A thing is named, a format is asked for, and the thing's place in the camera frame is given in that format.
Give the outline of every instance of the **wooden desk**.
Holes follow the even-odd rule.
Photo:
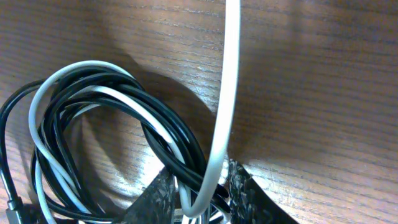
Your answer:
[[[69,63],[106,60],[173,107],[208,153],[224,1],[14,0],[0,3],[0,18],[0,103]],[[243,1],[229,156],[300,223],[398,221],[397,37],[394,0]],[[6,136],[25,202],[36,201],[31,99],[12,112]],[[68,133],[105,209],[128,206],[162,168],[139,124],[117,111],[89,112]],[[6,222],[4,190],[0,198]]]

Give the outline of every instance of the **white wire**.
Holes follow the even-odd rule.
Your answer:
[[[191,224],[196,224],[196,222],[197,222],[197,218],[193,218],[191,221]]]
[[[48,224],[56,224],[54,217],[51,214],[51,211],[49,209],[49,206],[47,205],[47,201],[45,200],[45,195],[44,195],[44,189],[43,187],[38,187],[42,186],[42,170],[40,169],[40,163],[37,161],[36,163],[36,168],[35,168],[35,181],[36,181],[36,189],[37,189],[37,197],[39,198],[39,204],[42,209],[44,218],[46,219]]]
[[[223,216],[223,214],[221,212],[217,212],[216,214],[214,214],[212,217],[210,217],[209,221],[213,221],[218,217]]]
[[[223,168],[238,84],[240,7],[240,0],[227,0],[225,4],[224,59],[217,119],[209,161],[198,196],[192,207],[182,206],[183,213],[190,218],[199,216],[209,206]]]
[[[181,224],[189,224],[189,218],[186,215],[182,216]]]
[[[89,111],[89,110],[91,110],[91,109],[93,109],[93,108],[96,108],[96,107],[98,107],[98,106],[100,106],[100,105],[96,105],[96,104],[88,105],[88,106],[84,107],[83,109],[81,109],[80,111],[78,111],[78,112],[73,116],[73,118],[76,118],[77,116],[81,115],[82,113],[86,113],[87,111]],[[60,117],[62,117],[62,115],[64,114],[64,112],[65,112],[65,111],[62,111],[62,112],[60,113]]]
[[[47,137],[44,134],[44,120],[41,122],[41,131],[42,131],[42,136],[44,138],[44,142],[45,145],[48,146],[49,143],[47,142]],[[77,189],[76,188],[71,188],[66,182],[65,179],[60,175],[60,173],[58,172],[58,170],[52,165],[50,164],[50,168],[52,169],[55,178],[57,179],[57,181],[60,183],[62,189],[65,191],[65,193],[67,194],[67,196],[70,198],[70,200],[72,201],[73,204],[76,205],[76,207],[81,211],[81,212],[85,212],[85,213],[89,213],[91,214],[88,209],[82,204],[82,202],[78,199],[77,195]]]

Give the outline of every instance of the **cable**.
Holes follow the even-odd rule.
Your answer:
[[[9,209],[15,212],[13,215],[24,217],[26,214],[21,213],[23,204],[7,164],[6,121],[16,103],[38,89],[29,109],[29,131],[35,143],[30,174],[48,223],[56,222],[52,212],[89,223],[111,223],[115,218],[102,211],[84,186],[63,136],[73,118],[98,106],[121,110],[141,122],[149,146],[177,178],[185,222],[193,218],[194,223],[208,223],[214,208],[219,212],[216,218],[211,218],[211,224],[228,221],[230,208],[224,200],[228,192],[217,183],[233,118],[238,81],[239,26],[240,2],[228,0],[221,93],[208,164],[196,138],[181,118],[145,92],[131,74],[111,63],[93,60],[74,63],[46,80],[17,90],[0,109],[1,177],[9,197]],[[52,85],[55,88],[50,103],[37,126],[37,107]],[[62,205],[44,192],[42,175]]]
[[[5,122],[12,107],[23,96],[40,86],[29,110],[29,127],[30,131],[33,130],[31,135],[36,144],[31,175],[32,185],[49,223],[55,222],[51,210],[65,217],[90,223],[111,223],[113,220],[113,217],[103,213],[85,189],[63,137],[63,130],[73,118],[98,106],[119,109],[142,123],[149,145],[174,173],[180,190],[185,191],[185,194],[180,192],[182,200],[187,197],[188,200],[185,201],[189,205],[191,197],[197,200],[197,193],[203,183],[206,161],[187,125],[171,108],[146,93],[132,76],[113,70],[110,68],[112,66],[99,66],[101,63],[78,63],[84,65],[82,67],[72,64],[68,66],[70,70],[61,69],[64,73],[58,71],[46,81],[30,83],[17,90],[0,110],[0,133],[5,134]],[[37,111],[37,105],[46,88],[54,84],[56,85],[51,101],[40,126],[36,128],[35,120],[32,119],[36,114],[31,113]],[[0,137],[1,142],[4,142],[4,134]],[[1,147],[1,151],[5,151],[5,146]],[[1,159],[6,161],[4,153]],[[42,174],[64,205],[54,202],[45,194]],[[210,204],[222,213],[229,213],[230,208],[224,201],[226,197],[228,192],[217,185],[215,193],[211,193]]]
[[[192,207],[183,206],[183,213],[188,217],[197,217],[206,210],[221,176],[238,84],[240,12],[240,0],[226,1],[223,71],[213,143],[198,197]]]

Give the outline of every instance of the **black wire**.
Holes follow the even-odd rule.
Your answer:
[[[129,78],[109,68],[96,66],[81,67],[70,71],[64,77],[65,78],[58,81],[52,93],[51,101],[45,110],[43,125],[38,128],[39,136],[43,142],[47,142],[47,147],[50,152],[68,172],[76,185],[76,189],[80,195],[79,199],[92,214],[82,213],[74,206],[56,180],[49,162],[44,158],[41,152],[35,148],[32,155],[30,171],[35,192],[37,190],[34,181],[34,170],[39,162],[49,186],[54,191],[55,196],[64,204],[64,206],[60,205],[48,197],[48,195],[45,195],[51,210],[76,220],[87,220],[89,222],[110,222],[113,220],[112,217],[105,214],[99,205],[95,203],[90,192],[83,184],[82,178],[63,136],[63,131],[70,124],[73,117],[79,113],[81,109],[92,104],[115,108],[138,119],[142,124],[142,129],[149,146],[155,152],[156,156],[158,156],[164,165],[173,172],[178,180],[192,189],[192,197],[196,197],[206,171],[206,160],[198,141],[176,112],[160,100],[145,92],[143,87],[135,79]],[[23,86],[5,102],[0,110],[1,175],[10,199],[17,198],[17,192],[12,182],[6,159],[5,127],[7,117],[15,104],[26,94],[36,90],[42,82],[43,80],[39,80]],[[144,107],[170,133],[182,153],[185,164],[182,164],[175,158],[169,145],[159,136],[152,125],[125,103],[102,93],[89,92],[76,95],[76,93],[83,88],[92,85],[107,86],[120,91]],[[218,185],[211,200],[211,204],[223,212],[230,212],[229,206],[223,200],[223,198],[226,197],[229,197],[228,192],[222,186]]]

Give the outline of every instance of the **carbon fiber object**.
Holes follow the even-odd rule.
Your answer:
[[[142,195],[114,223],[172,223],[174,201],[174,177],[163,168]]]
[[[237,161],[230,160],[231,224],[297,223],[278,207]]]

